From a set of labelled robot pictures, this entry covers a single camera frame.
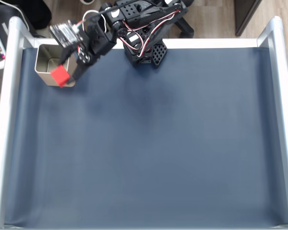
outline black bracket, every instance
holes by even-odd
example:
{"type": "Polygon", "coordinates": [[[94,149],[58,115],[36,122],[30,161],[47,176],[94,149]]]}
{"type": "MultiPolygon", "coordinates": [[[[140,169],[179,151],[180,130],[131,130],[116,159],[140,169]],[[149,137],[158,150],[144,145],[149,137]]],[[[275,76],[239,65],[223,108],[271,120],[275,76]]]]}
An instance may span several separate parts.
{"type": "Polygon", "coordinates": [[[137,53],[126,45],[124,45],[124,49],[128,60],[133,66],[145,63],[152,63],[156,68],[159,67],[160,63],[168,52],[168,49],[162,40],[157,42],[152,48],[144,52],[141,57],[138,57],[137,53]]]}

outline cable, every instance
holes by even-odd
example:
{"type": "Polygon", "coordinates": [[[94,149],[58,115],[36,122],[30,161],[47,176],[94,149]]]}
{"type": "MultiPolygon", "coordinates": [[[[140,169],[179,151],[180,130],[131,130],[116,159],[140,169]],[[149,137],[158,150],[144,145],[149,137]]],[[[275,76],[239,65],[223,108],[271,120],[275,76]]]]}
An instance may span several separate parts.
{"type": "Polygon", "coordinates": [[[138,35],[138,37],[139,37],[139,39],[140,39],[140,41],[141,41],[141,47],[140,48],[134,48],[133,46],[131,46],[130,44],[128,44],[123,38],[119,38],[126,46],[128,46],[130,49],[133,49],[133,50],[139,50],[139,49],[141,49],[142,47],[143,47],[143,45],[144,45],[144,41],[143,41],[143,39],[142,39],[142,37],[137,33],[137,32],[135,32],[135,31],[133,31],[133,30],[128,30],[129,32],[134,32],[136,35],[138,35]]]}
{"type": "Polygon", "coordinates": [[[173,14],[170,18],[163,20],[162,22],[160,22],[160,23],[152,30],[152,32],[150,33],[149,37],[146,39],[146,41],[145,41],[145,43],[144,43],[144,45],[143,45],[143,48],[142,48],[142,50],[141,50],[141,52],[140,52],[140,55],[138,55],[139,58],[143,55],[143,53],[144,53],[144,51],[145,51],[145,48],[146,48],[146,46],[147,46],[147,43],[148,43],[148,41],[150,40],[150,36],[151,36],[163,23],[165,23],[165,22],[168,21],[168,20],[171,20],[174,16],[175,16],[175,15],[173,14]]]}
{"type": "MultiPolygon", "coordinates": [[[[84,31],[84,23],[83,22],[85,22],[85,16],[88,14],[88,13],[99,13],[99,11],[95,11],[95,10],[88,10],[87,12],[85,12],[84,13],[84,15],[83,15],[83,18],[82,18],[82,29],[83,29],[83,31],[84,31]]],[[[104,19],[104,26],[105,26],[105,33],[107,32],[107,25],[106,25],[106,19],[105,19],[105,17],[104,17],[104,15],[102,15],[101,14],[101,17],[104,19]]]]}
{"type": "Polygon", "coordinates": [[[29,25],[28,25],[27,21],[26,21],[25,18],[24,18],[24,14],[22,13],[22,11],[21,11],[18,7],[14,6],[14,5],[11,5],[11,4],[7,3],[7,2],[4,2],[4,1],[2,1],[2,0],[0,0],[0,2],[1,2],[2,4],[4,4],[4,5],[13,7],[14,9],[18,10],[19,13],[21,14],[21,16],[23,17],[24,23],[25,23],[28,31],[30,31],[29,25]]]}
{"type": "MultiPolygon", "coordinates": [[[[79,21],[79,22],[77,23],[77,25],[78,25],[78,24],[85,23],[87,20],[89,20],[89,19],[91,19],[91,18],[94,18],[94,17],[97,17],[97,16],[99,16],[99,15],[102,15],[102,14],[105,14],[105,13],[109,13],[109,12],[111,12],[111,11],[115,11],[115,10],[117,10],[117,9],[119,9],[119,8],[122,8],[122,7],[124,7],[124,6],[127,6],[127,5],[129,5],[129,4],[131,4],[131,3],[134,3],[134,2],[136,2],[136,1],[140,1],[140,0],[131,0],[131,1],[128,1],[128,2],[126,2],[126,3],[124,3],[124,4],[121,4],[121,5],[119,5],[119,6],[113,6],[113,7],[111,7],[110,9],[107,9],[107,10],[104,10],[104,11],[100,11],[99,13],[94,14],[94,15],[88,17],[88,18],[85,19],[85,20],[79,21]]],[[[157,6],[157,5],[154,4],[151,0],[143,0],[143,1],[148,2],[148,3],[151,4],[152,6],[157,6]]]]}
{"type": "MultiPolygon", "coordinates": [[[[167,18],[167,17],[171,16],[172,14],[176,14],[177,12],[179,12],[179,11],[174,11],[174,12],[172,12],[172,13],[169,13],[168,15],[163,16],[162,18],[158,18],[158,19],[150,22],[149,24],[154,23],[155,21],[158,21],[158,20],[167,18]]],[[[141,27],[138,27],[138,28],[133,28],[133,29],[131,29],[131,28],[126,24],[125,21],[123,21],[123,22],[124,22],[125,26],[127,27],[127,29],[130,29],[130,30],[133,30],[133,31],[137,31],[137,30],[143,29],[143,28],[145,28],[145,27],[147,27],[147,26],[149,25],[149,24],[147,24],[147,25],[144,25],[144,26],[141,26],[141,27]]]]}

